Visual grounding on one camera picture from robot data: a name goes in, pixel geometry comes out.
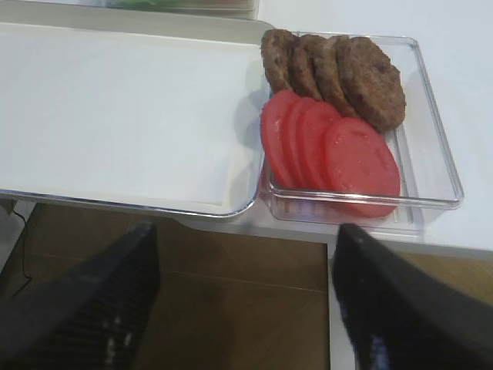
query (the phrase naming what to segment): tomato slice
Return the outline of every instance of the tomato slice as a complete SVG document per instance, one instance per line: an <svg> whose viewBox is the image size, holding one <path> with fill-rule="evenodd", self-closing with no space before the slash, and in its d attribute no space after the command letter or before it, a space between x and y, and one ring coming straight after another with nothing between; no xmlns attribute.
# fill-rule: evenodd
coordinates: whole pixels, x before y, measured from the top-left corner
<svg viewBox="0 0 493 370"><path fill-rule="evenodd" d="M283 144L287 169L294 179L296 187L307 187L304 173L301 169L300 151L297 140L297 123L302 120L307 109L316 103L311 98L301 98L295 102L284 117L280 139Z"/></svg>
<svg viewBox="0 0 493 370"><path fill-rule="evenodd" d="M281 144L280 132L287 110L300 99L292 90L282 90L270 99L262 109L260 133L267 162L274 179L282 187L295 187L293 177L287 169Z"/></svg>
<svg viewBox="0 0 493 370"><path fill-rule="evenodd" d="M341 118L329 103L312 104L297 121L297 144L300 166L307 187L314 190L329 190L323 172L322 145L327 128Z"/></svg>
<svg viewBox="0 0 493 370"><path fill-rule="evenodd" d="M396 197L401 176L384 138L358 118L343 118L331 125L324 136L323 176L334 191ZM352 214L383 217L394 206L342 203Z"/></svg>

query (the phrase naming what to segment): cooked meat patty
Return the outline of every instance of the cooked meat patty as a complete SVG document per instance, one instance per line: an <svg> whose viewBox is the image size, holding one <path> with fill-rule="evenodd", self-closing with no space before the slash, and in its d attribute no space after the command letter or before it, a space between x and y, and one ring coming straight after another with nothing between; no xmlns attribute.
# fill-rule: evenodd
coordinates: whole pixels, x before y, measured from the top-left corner
<svg viewBox="0 0 493 370"><path fill-rule="evenodd" d="M332 36L314 49L315 76L322 97L344 117L359 117L340 87L337 50L349 42L348 36Z"/></svg>
<svg viewBox="0 0 493 370"><path fill-rule="evenodd" d="M356 112L384 133L404 121L401 73L369 38L355 37L337 51L339 80Z"/></svg>
<svg viewBox="0 0 493 370"><path fill-rule="evenodd" d="M285 29L271 29L262 38L265 76L274 93L291 89L288 64L297 37Z"/></svg>
<svg viewBox="0 0 493 370"><path fill-rule="evenodd" d="M301 36L294 44L289 64L294 91L301 96L309 96L315 100L322 100L322 95L314 76L312 51L317 44L324 41L325 38L316 35Z"/></svg>

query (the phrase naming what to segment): wooden floor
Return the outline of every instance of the wooden floor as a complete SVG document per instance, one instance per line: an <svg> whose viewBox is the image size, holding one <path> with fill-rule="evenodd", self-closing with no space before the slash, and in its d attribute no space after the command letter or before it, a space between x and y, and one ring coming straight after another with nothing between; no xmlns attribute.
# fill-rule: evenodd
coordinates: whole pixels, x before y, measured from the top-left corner
<svg viewBox="0 0 493 370"><path fill-rule="evenodd" d="M23 294L102 250L136 215L42 205L29 221ZM322 244L191 230L153 218L162 283L135 369L327 369L327 255ZM22 285L18 245L0 297ZM403 255L493 304L493 261Z"/></svg>

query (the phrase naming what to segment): black cable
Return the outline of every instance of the black cable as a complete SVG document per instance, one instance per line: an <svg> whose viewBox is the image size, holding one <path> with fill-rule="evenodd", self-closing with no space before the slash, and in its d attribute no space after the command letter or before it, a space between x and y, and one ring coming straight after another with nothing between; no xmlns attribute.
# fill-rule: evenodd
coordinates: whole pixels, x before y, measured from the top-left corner
<svg viewBox="0 0 493 370"><path fill-rule="evenodd" d="M22 222L24 223L24 235L22 236L22 244L21 244L21 259L22 259L22 276L24 277L24 279L26 279L25 283L21 287L19 287L19 289L17 289L17 291L15 291L15 293L12 295L12 298L14 298L21 291L23 291L24 288L29 285L29 283L31 283L32 276L25 271L25 241L28 238L28 232L29 232L28 222L24 216L22 216L19 212L14 210L14 207L12 207L12 213L15 216L19 217L22 220Z"/></svg>

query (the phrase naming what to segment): white countertop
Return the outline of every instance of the white countertop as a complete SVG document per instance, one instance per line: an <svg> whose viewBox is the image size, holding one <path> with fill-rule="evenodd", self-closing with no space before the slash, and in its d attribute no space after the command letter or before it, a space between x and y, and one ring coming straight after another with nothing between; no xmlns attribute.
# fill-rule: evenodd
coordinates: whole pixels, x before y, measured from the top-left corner
<svg viewBox="0 0 493 370"><path fill-rule="evenodd" d="M437 100L465 199L420 237L376 234L401 249L448 254L493 251L493 3L471 0L261 0L259 19L291 31L409 36L417 39ZM228 224L186 222L217 230L306 241L332 241L337 228L274 219L263 202Z"/></svg>

